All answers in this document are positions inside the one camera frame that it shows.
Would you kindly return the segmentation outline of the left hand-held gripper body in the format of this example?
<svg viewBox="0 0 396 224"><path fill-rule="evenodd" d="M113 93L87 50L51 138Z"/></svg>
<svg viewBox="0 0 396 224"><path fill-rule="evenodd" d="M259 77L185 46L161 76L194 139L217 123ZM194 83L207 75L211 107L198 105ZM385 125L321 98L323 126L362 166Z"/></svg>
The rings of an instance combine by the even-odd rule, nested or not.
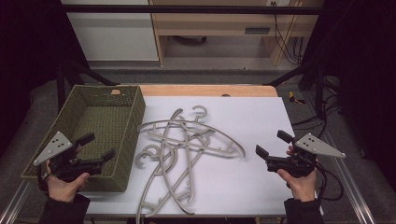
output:
<svg viewBox="0 0 396 224"><path fill-rule="evenodd" d="M41 165L49 162L52 173L65 182L72 182L83 173L99 175L102 173L102 159L82 160L77 157L77 140L72 142L63 133L58 131L34 159L33 165L37 168L37 180L43 182L47 177L41 174Z"/></svg>

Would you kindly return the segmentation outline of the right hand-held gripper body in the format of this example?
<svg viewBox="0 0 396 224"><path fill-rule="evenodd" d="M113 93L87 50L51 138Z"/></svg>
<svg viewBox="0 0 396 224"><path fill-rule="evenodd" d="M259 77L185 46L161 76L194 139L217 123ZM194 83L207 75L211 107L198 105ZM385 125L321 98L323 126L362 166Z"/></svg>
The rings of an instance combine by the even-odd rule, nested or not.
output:
<svg viewBox="0 0 396 224"><path fill-rule="evenodd" d="M312 133L308 133L301 139L293 137L290 143L294 154L287 158L268 156L265 161L268 172L277 172L279 169L287 171L293 177L308 176L315 170L317 155L335 158L344 158L346 154L328 145Z"/></svg>

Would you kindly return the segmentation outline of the green woven basket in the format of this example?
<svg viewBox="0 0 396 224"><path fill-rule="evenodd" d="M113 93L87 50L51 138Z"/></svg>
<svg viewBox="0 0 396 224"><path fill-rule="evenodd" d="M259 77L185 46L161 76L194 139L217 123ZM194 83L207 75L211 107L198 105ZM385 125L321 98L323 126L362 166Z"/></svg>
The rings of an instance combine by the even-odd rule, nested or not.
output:
<svg viewBox="0 0 396 224"><path fill-rule="evenodd" d="M63 108L37 148L39 155L50 139L63 133L75 141L86 133L95 139L78 156L96 159L113 149L116 155L106 162L102 173L89 179L87 191L124 192L129 183L146 104L138 86L82 86L71 90Z"/></svg>

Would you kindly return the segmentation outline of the person's right hand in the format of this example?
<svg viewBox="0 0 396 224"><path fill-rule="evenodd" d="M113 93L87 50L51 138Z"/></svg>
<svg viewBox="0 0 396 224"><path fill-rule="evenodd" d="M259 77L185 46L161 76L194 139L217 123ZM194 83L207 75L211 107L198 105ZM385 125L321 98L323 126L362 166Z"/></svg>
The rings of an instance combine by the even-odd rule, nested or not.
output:
<svg viewBox="0 0 396 224"><path fill-rule="evenodd" d="M287 171L279 169L276 172L289 186L295 200L311 202L315 200L317 184L317 171L314 170L308 176L293 177Z"/></svg>

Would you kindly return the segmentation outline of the person's left hand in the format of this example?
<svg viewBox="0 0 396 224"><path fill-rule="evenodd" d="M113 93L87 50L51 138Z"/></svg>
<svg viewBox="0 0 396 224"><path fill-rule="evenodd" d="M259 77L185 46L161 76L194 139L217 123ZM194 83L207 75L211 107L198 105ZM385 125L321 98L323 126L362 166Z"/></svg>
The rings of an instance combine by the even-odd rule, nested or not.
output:
<svg viewBox="0 0 396 224"><path fill-rule="evenodd" d="M52 173L49 166L46 169L49 196L51 199L63 203L72 203L78 191L84 188L90 177L88 173L83 173L72 182L64 182Z"/></svg>

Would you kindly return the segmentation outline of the white table sheet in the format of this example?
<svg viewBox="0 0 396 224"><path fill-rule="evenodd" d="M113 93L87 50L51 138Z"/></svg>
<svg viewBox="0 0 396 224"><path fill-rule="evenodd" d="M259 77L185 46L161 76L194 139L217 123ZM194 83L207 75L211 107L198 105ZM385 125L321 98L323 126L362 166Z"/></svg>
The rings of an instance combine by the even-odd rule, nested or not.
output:
<svg viewBox="0 0 396 224"><path fill-rule="evenodd" d="M142 166L133 165L128 189L123 193L89 193L91 215L132 217L140 201L162 203L161 217L265 217L282 216L284 202L291 193L285 182L268 172L256 152L263 147L271 155L283 157L287 143L278 131L292 131L289 116L279 97L164 97L145 99L144 121L162 124L180 109L187 120L202 110L201 122L217 129L210 144L227 146L229 138L239 143L233 157L204 153L192 166L193 198L177 204L167 197L162 177L151 174L157 162L146 158Z"/></svg>

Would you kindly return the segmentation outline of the yellow and black clip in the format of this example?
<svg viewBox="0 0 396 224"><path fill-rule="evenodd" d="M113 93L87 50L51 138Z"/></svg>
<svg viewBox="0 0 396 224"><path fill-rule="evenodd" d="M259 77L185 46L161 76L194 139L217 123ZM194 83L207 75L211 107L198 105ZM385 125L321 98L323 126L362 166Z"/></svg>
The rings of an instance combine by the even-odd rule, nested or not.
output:
<svg viewBox="0 0 396 224"><path fill-rule="evenodd" d="M289 100L292 103L300 104L300 105L305 105L305 100L304 99L297 99L294 95L293 91L289 91Z"/></svg>

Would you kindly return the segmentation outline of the black metal stand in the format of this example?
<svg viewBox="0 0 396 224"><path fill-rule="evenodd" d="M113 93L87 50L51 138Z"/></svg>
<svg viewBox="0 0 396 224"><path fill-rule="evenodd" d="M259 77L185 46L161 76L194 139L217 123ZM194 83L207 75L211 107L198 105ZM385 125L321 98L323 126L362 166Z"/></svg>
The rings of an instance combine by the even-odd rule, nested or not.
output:
<svg viewBox="0 0 396 224"><path fill-rule="evenodd" d="M276 78L269 83L265 83L265 86L277 87L278 85L297 75L302 75L298 84L298 87L301 91L307 91L309 88L312 87L313 84L316 84L314 109L320 119L325 119L325 110L323 108L323 90L325 76L324 69L322 68L320 63L315 63L313 61L303 63L302 65L289 71L286 75Z"/></svg>
<svg viewBox="0 0 396 224"><path fill-rule="evenodd" d="M93 72L89 66L84 66L80 63L71 60L65 60L61 62L56 70L56 83L57 83L57 94L58 94L58 111L61 111L65 100L65 82L74 87L75 85L84 85L85 82L81 78L81 74L87 75L99 83L106 86L117 86L118 83L111 81L101 75Z"/></svg>

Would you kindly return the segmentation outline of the dark curtain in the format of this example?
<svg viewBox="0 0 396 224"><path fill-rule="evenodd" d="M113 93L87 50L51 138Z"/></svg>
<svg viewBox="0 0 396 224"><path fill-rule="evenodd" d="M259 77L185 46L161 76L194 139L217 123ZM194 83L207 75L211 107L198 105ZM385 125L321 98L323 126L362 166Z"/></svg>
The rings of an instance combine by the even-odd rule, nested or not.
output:
<svg viewBox="0 0 396 224"><path fill-rule="evenodd" d="M30 107L32 89L60 63L88 65L62 0L0 0L0 154Z"/></svg>
<svg viewBox="0 0 396 224"><path fill-rule="evenodd" d="M396 190L396 0L324 0L346 16L327 45L324 71L357 140Z"/></svg>

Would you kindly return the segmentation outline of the white cabinet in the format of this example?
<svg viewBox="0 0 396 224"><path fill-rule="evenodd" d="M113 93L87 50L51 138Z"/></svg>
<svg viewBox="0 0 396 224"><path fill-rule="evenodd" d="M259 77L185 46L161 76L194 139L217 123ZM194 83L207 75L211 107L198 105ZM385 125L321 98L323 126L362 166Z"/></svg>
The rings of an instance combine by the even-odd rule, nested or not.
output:
<svg viewBox="0 0 396 224"><path fill-rule="evenodd" d="M88 61L158 61L149 13L68 13Z"/></svg>

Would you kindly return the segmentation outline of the grey desk label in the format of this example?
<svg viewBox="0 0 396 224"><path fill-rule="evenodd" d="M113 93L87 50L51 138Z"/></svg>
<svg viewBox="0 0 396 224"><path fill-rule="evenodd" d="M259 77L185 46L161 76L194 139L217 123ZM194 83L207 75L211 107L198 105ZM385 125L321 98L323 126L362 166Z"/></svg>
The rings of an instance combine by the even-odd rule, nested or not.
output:
<svg viewBox="0 0 396 224"><path fill-rule="evenodd" d="M246 35L268 35L271 31L270 27L246 27Z"/></svg>

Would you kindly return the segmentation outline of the wooden desk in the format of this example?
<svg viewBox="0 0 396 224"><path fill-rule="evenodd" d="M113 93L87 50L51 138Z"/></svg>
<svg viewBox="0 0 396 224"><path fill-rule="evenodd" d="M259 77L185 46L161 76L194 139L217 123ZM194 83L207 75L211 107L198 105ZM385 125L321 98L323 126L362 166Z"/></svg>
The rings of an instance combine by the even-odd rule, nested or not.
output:
<svg viewBox="0 0 396 224"><path fill-rule="evenodd" d="M322 7L324 0L148 0L152 6L243 6L268 7ZM317 22L316 15L254 15L254 14L162 14L154 13L156 35L164 38L181 36L248 36L246 27L270 27L262 38L272 65L277 66L286 54L286 45L293 37L311 36Z"/></svg>

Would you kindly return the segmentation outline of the aluminium rail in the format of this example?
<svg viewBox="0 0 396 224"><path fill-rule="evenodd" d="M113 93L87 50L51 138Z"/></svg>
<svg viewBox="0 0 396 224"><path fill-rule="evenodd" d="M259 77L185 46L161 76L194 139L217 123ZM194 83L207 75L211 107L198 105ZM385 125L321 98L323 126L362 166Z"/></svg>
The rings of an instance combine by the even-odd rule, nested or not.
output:
<svg viewBox="0 0 396 224"><path fill-rule="evenodd" d="M22 206L24 205L32 185L22 180L6 209L0 215L0 224L14 224Z"/></svg>
<svg viewBox="0 0 396 224"><path fill-rule="evenodd" d="M315 97L305 91L303 91L303 96L310 110L315 112ZM324 132L322 136L324 142L330 144L332 147L336 147L336 144L334 143L330 133L325 129L323 129L323 131ZM369 206L364 200L352 173L350 173L345 163L345 159L330 157L330 161L332 161L337 176L344 186L345 194L347 195L360 224L376 224Z"/></svg>

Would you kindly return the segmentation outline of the black frame bar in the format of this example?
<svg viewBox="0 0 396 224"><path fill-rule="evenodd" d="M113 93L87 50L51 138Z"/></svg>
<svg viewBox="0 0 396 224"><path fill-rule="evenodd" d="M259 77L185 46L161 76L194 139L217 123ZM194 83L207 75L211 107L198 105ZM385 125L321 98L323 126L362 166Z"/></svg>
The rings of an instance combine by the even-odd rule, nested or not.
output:
<svg viewBox="0 0 396 224"><path fill-rule="evenodd" d="M276 14L319 15L320 7L239 7L239 6L143 6L143 5L61 5L75 13L179 13L179 14Z"/></svg>

